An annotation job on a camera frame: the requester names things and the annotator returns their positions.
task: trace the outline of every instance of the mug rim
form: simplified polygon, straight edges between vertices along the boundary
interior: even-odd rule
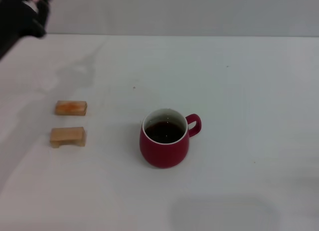
[[[151,138],[149,138],[149,136],[146,134],[145,129],[144,129],[144,124],[145,124],[146,118],[148,118],[152,113],[157,112],[157,111],[160,111],[160,110],[172,110],[172,111],[176,112],[178,115],[180,115],[180,116],[183,118],[183,120],[184,120],[184,122],[185,122],[185,124],[186,124],[186,129],[185,129],[184,135],[183,135],[179,140],[174,141],[174,142],[172,142],[172,143],[159,143],[159,142],[154,141],[154,140],[152,140]],[[150,141],[152,141],[152,142],[154,142],[154,143],[156,143],[156,144],[159,144],[159,145],[173,145],[173,144],[176,144],[176,143],[180,142],[180,141],[186,136],[186,134],[187,134],[187,132],[188,132],[188,123],[187,123],[186,118],[185,118],[180,112],[178,112],[178,111],[176,111],[176,110],[174,110],[174,109],[171,109],[171,108],[161,108],[161,109],[154,110],[154,111],[150,112],[149,114],[147,114],[147,116],[143,119],[143,122],[142,122],[142,130],[143,130],[144,135],[145,135]]]

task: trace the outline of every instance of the orange-stained wooden block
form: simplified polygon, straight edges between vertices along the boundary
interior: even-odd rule
[[[85,101],[58,101],[55,114],[60,116],[85,116],[87,103]]]
[[[61,145],[85,146],[86,134],[83,127],[53,128],[50,143],[53,148]]]

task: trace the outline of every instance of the table surface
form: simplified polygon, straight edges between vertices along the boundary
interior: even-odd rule
[[[0,63],[0,230],[317,231],[318,55],[319,38],[21,41]],[[202,120],[171,169],[139,152],[158,108]],[[86,146],[51,148],[70,126]]]

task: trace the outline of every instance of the dark liquid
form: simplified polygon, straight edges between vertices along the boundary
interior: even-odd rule
[[[168,121],[160,121],[155,125],[151,125],[145,132],[153,141],[164,144],[178,141],[184,135],[182,128]]]

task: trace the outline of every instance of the white wall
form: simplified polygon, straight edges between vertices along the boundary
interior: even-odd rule
[[[54,0],[51,33],[319,36],[319,0]]]

